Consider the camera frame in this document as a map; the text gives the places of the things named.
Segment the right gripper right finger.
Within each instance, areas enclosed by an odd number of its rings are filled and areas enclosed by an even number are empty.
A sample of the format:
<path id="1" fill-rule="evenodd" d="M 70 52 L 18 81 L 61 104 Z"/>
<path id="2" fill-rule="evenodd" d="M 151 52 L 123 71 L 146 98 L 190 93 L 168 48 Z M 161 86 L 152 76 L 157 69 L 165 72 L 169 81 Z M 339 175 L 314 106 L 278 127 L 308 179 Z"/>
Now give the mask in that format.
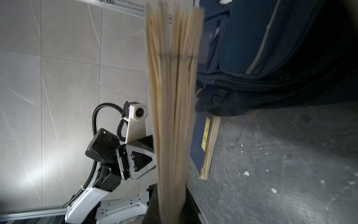
<path id="1" fill-rule="evenodd" d="M 207 219 L 201 213 L 199 206 L 190 190 L 186 186 L 186 201 L 181 211 L 182 224 L 208 224 Z"/>

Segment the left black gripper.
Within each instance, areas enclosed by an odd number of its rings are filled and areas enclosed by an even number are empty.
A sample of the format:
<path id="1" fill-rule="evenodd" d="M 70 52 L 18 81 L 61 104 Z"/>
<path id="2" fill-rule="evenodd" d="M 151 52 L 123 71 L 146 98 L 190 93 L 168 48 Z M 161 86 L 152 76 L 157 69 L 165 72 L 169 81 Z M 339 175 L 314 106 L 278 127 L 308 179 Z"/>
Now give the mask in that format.
<path id="1" fill-rule="evenodd" d="M 151 135 L 120 145 L 116 135 L 101 128 L 85 155 L 100 163 L 98 181 L 137 180 L 156 167 Z"/>

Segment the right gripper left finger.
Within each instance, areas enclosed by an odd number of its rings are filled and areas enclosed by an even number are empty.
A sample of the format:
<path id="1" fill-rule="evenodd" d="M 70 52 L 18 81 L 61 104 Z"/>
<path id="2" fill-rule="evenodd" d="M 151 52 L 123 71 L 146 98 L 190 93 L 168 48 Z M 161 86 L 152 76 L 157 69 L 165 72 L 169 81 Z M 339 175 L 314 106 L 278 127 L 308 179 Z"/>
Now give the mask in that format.
<path id="1" fill-rule="evenodd" d="M 150 201 L 142 224 L 161 224 L 157 185 L 153 184 L 149 186 L 149 191 Z"/>

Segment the blue book yellow label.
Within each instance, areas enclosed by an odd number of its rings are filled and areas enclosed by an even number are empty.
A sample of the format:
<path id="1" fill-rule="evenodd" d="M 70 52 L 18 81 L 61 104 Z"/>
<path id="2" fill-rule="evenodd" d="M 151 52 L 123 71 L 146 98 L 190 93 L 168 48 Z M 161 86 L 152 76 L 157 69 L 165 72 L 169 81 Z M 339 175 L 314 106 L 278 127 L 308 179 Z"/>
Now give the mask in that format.
<path id="1" fill-rule="evenodd" d="M 186 200 L 204 9 L 148 3 L 145 40 L 161 222 L 178 224 Z"/>
<path id="2" fill-rule="evenodd" d="M 207 180 L 221 117 L 208 112 L 197 113 L 190 148 L 190 157 L 199 172 L 199 178 Z"/>

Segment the navy blue student backpack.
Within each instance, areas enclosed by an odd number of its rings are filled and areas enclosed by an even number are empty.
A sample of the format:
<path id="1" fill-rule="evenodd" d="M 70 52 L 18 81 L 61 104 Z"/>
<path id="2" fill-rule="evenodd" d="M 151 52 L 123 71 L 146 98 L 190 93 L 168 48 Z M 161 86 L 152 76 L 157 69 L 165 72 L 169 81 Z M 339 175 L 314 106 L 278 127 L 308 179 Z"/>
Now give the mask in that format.
<path id="1" fill-rule="evenodd" d="M 198 113 L 358 99 L 357 1 L 200 1 Z"/>

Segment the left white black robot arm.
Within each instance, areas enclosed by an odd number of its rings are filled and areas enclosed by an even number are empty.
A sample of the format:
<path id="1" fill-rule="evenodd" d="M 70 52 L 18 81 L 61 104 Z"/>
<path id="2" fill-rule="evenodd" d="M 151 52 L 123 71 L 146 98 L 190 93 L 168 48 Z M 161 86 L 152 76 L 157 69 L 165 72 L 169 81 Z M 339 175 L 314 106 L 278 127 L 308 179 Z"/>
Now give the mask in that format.
<path id="1" fill-rule="evenodd" d="M 109 107 L 121 114 L 116 133 L 97 128 L 97 115 Z M 138 180 L 156 167 L 153 137 L 146 134 L 147 106 L 125 102 L 121 108 L 113 103 L 102 103 L 92 115 L 93 139 L 85 155 L 94 161 L 84 186 L 69 200 L 66 224 L 118 224 L 143 216 L 154 186 L 128 199 L 103 202 L 122 181 Z"/>

